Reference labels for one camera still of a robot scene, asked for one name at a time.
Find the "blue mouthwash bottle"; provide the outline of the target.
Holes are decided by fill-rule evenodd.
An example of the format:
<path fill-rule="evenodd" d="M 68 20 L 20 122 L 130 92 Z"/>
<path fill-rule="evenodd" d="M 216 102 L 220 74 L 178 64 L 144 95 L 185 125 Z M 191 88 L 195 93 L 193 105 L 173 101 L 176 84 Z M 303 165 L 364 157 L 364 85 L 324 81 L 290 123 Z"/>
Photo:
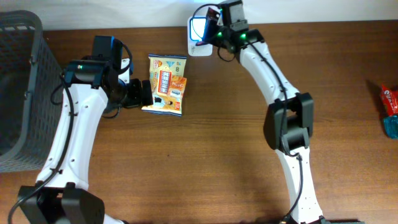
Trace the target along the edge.
<path fill-rule="evenodd" d="M 383 119 L 384 130 L 387 136 L 391 139 L 398 138 L 398 121 L 397 115 L 388 116 Z"/>

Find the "dark crinkled wrapper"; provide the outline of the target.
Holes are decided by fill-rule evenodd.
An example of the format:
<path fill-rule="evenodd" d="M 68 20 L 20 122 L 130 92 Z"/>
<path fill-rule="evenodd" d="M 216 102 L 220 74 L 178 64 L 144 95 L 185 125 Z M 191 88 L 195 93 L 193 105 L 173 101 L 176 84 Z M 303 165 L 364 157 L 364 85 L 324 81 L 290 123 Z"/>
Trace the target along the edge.
<path fill-rule="evenodd" d="M 196 14 L 204 7 L 208 7 L 205 16 L 206 21 L 204 33 L 201 37 L 201 40 L 196 43 L 196 46 L 211 44 L 215 47 L 221 48 L 221 37 L 218 36 L 218 33 L 220 32 L 218 19 L 220 17 L 221 6 L 219 4 L 204 4 L 195 10 L 192 18 L 195 18 Z"/>

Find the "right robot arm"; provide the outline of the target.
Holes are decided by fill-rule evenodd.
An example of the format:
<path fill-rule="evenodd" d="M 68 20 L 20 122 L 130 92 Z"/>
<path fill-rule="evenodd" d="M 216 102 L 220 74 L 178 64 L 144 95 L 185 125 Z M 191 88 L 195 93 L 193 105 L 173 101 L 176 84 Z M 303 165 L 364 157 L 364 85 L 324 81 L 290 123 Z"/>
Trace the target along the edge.
<path fill-rule="evenodd" d="M 257 29 L 250 29 L 242 1 L 208 4 L 202 41 L 226 49 L 252 76 L 267 113 L 263 133 L 284 171 L 290 209 L 281 223 L 326 223 L 310 168 L 314 101 L 284 76 Z"/>

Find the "red snack packet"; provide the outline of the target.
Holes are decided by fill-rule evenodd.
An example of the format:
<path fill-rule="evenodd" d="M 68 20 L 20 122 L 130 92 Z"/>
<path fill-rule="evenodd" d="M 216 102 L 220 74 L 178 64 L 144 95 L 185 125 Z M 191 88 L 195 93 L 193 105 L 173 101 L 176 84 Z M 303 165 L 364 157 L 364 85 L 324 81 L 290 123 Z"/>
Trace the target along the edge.
<path fill-rule="evenodd" d="M 397 115 L 397 91 L 392 91 L 381 85 L 380 97 L 388 116 Z"/>

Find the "yellow snack bag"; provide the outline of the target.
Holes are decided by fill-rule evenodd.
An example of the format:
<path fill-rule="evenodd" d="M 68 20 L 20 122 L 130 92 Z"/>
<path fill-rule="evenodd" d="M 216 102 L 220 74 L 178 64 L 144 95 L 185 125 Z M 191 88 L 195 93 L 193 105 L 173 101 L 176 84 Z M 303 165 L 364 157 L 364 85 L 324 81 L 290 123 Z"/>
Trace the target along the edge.
<path fill-rule="evenodd" d="M 172 76 L 184 77 L 187 57 L 184 55 L 149 54 L 149 60 L 149 80 L 153 105 L 143 106 L 142 110 L 153 114 L 181 117 L 183 99 L 171 97 L 167 93 Z"/>

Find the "orange small packet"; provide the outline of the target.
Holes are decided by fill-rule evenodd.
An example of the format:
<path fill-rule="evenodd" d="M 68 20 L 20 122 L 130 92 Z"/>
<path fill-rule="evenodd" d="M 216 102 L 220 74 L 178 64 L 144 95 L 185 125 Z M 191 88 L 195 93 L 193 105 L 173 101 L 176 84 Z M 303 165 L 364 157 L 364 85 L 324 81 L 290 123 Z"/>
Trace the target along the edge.
<path fill-rule="evenodd" d="M 172 76 L 167 94 L 171 97 L 182 99 L 186 85 L 187 79 L 185 77 Z"/>

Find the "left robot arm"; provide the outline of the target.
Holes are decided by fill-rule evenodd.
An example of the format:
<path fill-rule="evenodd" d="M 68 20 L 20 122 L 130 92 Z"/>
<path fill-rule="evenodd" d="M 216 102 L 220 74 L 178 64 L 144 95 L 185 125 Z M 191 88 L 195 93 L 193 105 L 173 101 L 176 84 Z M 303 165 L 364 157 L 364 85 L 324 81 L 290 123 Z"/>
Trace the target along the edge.
<path fill-rule="evenodd" d="M 19 208 L 30 223 L 119 223 L 88 191 L 88 171 L 101 118 L 149 103 L 149 81 L 129 80 L 132 59 L 91 56 L 61 75 L 62 112 L 47 160 L 33 186 L 22 186 L 7 217 Z"/>

